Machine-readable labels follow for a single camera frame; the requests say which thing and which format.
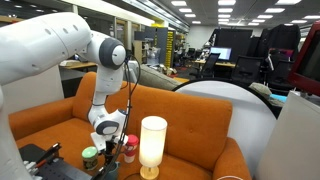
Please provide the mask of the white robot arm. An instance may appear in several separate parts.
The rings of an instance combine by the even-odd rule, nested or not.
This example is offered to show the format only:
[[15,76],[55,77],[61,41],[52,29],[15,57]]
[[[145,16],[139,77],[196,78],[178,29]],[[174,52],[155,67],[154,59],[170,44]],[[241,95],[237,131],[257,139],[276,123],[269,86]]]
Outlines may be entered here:
[[121,144],[127,113],[109,113],[105,100],[120,90],[126,50],[119,40],[91,30],[75,13],[41,15],[1,27],[0,85],[38,75],[75,54],[98,65],[88,113],[92,138]]

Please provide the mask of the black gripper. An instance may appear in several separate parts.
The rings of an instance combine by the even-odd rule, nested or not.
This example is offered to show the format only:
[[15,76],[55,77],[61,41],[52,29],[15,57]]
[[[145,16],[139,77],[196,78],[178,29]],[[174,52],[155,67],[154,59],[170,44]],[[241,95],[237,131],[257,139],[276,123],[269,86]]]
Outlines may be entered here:
[[105,165],[109,165],[114,160],[116,144],[114,142],[107,141],[105,145],[106,148],[103,150],[103,155],[105,159]]

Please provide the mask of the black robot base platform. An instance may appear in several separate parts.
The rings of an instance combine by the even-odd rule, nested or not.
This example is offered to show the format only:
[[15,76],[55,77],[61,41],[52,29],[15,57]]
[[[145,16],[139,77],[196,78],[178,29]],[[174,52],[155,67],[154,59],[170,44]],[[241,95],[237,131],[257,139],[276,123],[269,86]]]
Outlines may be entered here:
[[35,169],[35,175],[41,180],[103,180],[106,176],[105,167],[95,169],[91,176],[86,172],[67,163],[59,155],[61,146],[54,144],[48,150],[43,150],[35,144],[28,144],[19,149],[22,160],[31,163]]

